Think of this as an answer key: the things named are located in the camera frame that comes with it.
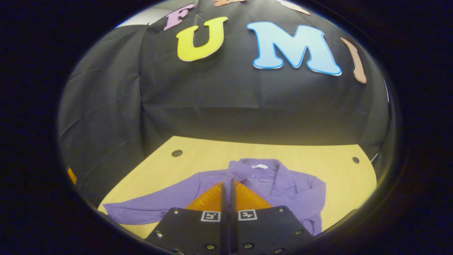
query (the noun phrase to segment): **yellow letter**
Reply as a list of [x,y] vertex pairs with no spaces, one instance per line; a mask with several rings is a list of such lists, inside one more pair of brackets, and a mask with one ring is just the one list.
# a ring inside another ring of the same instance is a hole
[[216,52],[223,43],[223,22],[227,17],[218,17],[204,23],[209,27],[209,40],[200,47],[193,46],[193,33],[198,26],[184,29],[176,35],[178,38],[178,57],[182,61],[194,61],[205,58]]

